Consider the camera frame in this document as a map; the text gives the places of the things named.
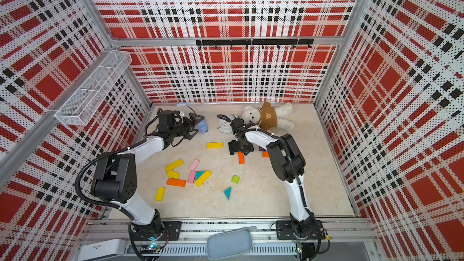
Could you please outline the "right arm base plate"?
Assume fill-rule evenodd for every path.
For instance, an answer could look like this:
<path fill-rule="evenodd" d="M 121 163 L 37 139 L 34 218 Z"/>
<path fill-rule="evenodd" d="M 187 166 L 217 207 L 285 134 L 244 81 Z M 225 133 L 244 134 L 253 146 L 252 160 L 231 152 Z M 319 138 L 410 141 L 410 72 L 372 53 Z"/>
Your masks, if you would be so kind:
<path fill-rule="evenodd" d="M 327 234 L 325 228 L 321 221 L 317 220 L 316 225 L 311 225 L 308 231 L 308 234 L 303 237 L 298 237 L 294 232 L 291 221 L 276 221 L 275 222 L 275 231 L 277 234 L 278 240 L 326 240 Z"/>

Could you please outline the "orange rectangular block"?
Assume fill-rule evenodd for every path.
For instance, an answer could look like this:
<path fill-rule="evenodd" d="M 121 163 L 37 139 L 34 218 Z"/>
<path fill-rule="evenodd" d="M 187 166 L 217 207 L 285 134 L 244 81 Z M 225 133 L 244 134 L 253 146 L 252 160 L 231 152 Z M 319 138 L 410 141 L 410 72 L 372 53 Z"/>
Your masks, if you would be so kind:
<path fill-rule="evenodd" d="M 245 164 L 245 155 L 242 152 L 238 153 L 239 164 Z"/>

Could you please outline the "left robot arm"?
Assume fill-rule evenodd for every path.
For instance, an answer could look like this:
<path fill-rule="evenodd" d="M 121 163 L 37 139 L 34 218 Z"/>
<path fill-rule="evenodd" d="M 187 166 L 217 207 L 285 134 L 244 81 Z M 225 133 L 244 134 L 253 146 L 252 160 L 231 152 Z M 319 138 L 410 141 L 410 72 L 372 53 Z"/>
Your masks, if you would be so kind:
<path fill-rule="evenodd" d="M 137 164 L 173 145 L 176 138 L 191 140 L 204 116 L 191 111 L 159 109 L 146 124 L 141 141 L 113 152 L 105 152 L 86 164 L 74 183 L 76 195 L 88 204 L 111 207 L 129 220 L 129 235 L 149 239 L 169 236 L 158 210 L 137 192 Z"/>

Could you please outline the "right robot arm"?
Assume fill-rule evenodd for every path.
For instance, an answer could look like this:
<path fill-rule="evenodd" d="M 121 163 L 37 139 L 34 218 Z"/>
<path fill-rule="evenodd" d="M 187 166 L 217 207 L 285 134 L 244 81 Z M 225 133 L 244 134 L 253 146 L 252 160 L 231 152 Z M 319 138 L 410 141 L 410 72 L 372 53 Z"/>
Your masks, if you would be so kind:
<path fill-rule="evenodd" d="M 234 140 L 228 144 L 232 155 L 238 152 L 247 155 L 254 151 L 254 145 L 268 152 L 273 171 L 286 188 L 295 237 L 300 240 L 324 239 L 325 231 L 307 202 L 304 187 L 306 162 L 293 137 L 290 134 L 275 135 L 254 123 L 245 123 L 241 118 L 232 119 L 223 114 L 217 118 L 232 129 Z"/>

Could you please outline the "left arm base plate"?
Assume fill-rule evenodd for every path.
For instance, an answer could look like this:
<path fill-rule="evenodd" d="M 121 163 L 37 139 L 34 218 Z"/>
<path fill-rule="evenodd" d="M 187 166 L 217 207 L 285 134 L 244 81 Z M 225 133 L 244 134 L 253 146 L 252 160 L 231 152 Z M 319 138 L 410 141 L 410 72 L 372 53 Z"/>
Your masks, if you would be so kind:
<path fill-rule="evenodd" d="M 129 237 L 134 241 L 176 241 L 179 239 L 182 222 L 162 222 L 160 219 L 149 225 L 130 223 Z"/>

